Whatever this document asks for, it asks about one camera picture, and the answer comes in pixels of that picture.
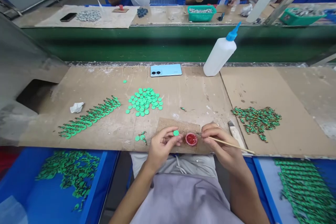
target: red object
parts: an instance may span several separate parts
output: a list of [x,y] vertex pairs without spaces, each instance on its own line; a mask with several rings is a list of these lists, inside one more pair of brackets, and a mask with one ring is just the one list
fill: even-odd
[[190,146],[194,146],[197,144],[197,136],[194,133],[188,133],[185,136],[185,141],[187,142],[187,144],[189,144]]

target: smartphone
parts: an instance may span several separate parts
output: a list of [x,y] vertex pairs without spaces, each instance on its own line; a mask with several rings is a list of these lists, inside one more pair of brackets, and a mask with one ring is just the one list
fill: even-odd
[[77,15],[77,13],[69,13],[66,14],[64,17],[62,17],[60,19],[61,22],[69,22],[70,20],[72,20],[75,16]]
[[180,64],[151,66],[150,72],[151,77],[182,75]]

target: gray shirt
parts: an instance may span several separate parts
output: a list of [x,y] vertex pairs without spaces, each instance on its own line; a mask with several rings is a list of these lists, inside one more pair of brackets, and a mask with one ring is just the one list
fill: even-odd
[[217,179],[185,174],[156,174],[148,196],[131,224],[243,223],[230,211]]

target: gray pants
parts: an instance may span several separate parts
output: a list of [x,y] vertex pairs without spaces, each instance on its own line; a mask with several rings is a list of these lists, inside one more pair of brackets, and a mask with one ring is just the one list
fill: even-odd
[[[130,152],[133,162],[134,178],[138,175],[143,163],[147,160],[147,153]],[[218,179],[215,160],[210,155],[179,154],[169,155],[167,162],[160,168],[158,173],[192,174]]]

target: green plastic basket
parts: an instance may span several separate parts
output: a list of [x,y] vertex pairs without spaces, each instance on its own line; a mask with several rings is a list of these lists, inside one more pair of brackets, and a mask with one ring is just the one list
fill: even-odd
[[298,8],[287,8],[280,18],[280,20],[286,25],[307,26],[319,20],[320,18],[324,18],[327,16],[326,14],[322,16],[297,16],[294,13],[290,12],[290,10],[293,9]]
[[[192,9],[212,9],[211,13],[190,13],[190,8]],[[212,17],[217,13],[216,8],[213,5],[191,5],[188,7],[189,21],[193,22],[209,22]]]

